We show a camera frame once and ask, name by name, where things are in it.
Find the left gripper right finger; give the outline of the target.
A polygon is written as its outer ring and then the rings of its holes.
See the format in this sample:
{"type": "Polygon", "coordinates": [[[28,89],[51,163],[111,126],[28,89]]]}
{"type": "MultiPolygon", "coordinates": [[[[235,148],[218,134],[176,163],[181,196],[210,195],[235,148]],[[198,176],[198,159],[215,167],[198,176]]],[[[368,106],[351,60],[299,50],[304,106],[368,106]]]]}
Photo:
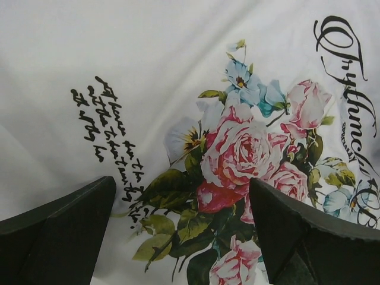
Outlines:
{"type": "Polygon", "coordinates": [[[324,214],[257,178],[249,198],[270,284],[379,284],[379,230],[324,214]]]}

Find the white floral print t-shirt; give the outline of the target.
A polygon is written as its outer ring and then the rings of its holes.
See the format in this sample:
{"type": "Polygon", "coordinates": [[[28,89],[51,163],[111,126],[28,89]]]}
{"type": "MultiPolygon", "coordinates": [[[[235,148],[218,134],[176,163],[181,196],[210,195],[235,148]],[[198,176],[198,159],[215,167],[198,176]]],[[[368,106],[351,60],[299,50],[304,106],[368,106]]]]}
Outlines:
{"type": "Polygon", "coordinates": [[[2,1],[1,219],[101,176],[91,284],[267,284],[260,179],[379,229],[378,1],[2,1]]]}

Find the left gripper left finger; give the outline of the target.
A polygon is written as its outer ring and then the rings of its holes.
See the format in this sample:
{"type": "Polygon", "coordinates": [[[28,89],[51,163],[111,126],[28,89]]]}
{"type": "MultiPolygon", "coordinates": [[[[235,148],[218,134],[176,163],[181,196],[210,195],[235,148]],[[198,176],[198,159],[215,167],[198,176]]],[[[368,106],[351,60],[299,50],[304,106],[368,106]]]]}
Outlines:
{"type": "Polygon", "coordinates": [[[90,284],[115,194],[104,176],[1,221],[1,284],[90,284]]]}

